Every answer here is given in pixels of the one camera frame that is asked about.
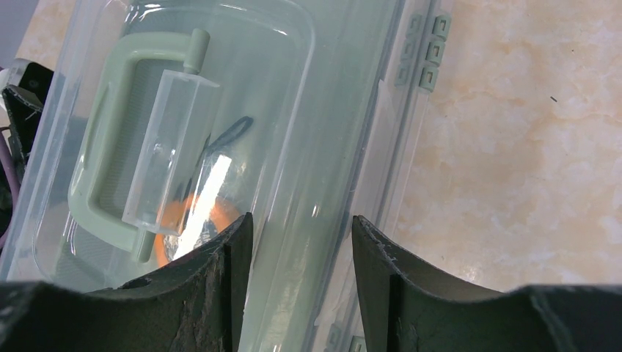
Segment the orange tape measure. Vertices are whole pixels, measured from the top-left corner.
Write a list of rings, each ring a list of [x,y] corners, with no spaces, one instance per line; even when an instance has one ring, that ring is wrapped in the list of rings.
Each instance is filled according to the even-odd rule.
[[[165,208],[163,219],[179,225],[181,234],[155,236],[153,252],[159,268],[207,243],[241,215],[234,202],[221,195],[233,162],[225,151],[248,132],[253,122],[244,116],[215,141],[205,142],[190,181]]]

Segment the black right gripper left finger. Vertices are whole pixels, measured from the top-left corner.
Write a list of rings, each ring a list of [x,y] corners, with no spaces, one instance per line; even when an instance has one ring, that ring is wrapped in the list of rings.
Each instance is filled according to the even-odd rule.
[[[79,293],[47,282],[1,285],[3,351],[236,351],[253,218],[116,289]]]

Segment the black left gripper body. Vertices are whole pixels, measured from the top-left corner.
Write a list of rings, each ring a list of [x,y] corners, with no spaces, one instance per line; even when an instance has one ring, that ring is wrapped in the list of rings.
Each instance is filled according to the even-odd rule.
[[[9,146],[19,168],[32,152],[54,72],[28,59],[1,70],[1,103],[9,119]]]

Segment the translucent green plastic toolbox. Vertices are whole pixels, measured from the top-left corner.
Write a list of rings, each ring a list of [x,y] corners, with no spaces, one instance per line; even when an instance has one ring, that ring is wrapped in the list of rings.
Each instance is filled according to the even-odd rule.
[[[451,1],[77,1],[1,255],[89,292],[251,213],[237,351],[364,351],[351,219],[384,223]]]

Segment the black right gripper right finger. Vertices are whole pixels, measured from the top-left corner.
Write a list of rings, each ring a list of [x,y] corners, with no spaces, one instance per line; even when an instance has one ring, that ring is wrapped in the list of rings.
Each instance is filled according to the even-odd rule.
[[[453,276],[352,221],[369,351],[619,351],[620,285],[528,285],[501,293]]]

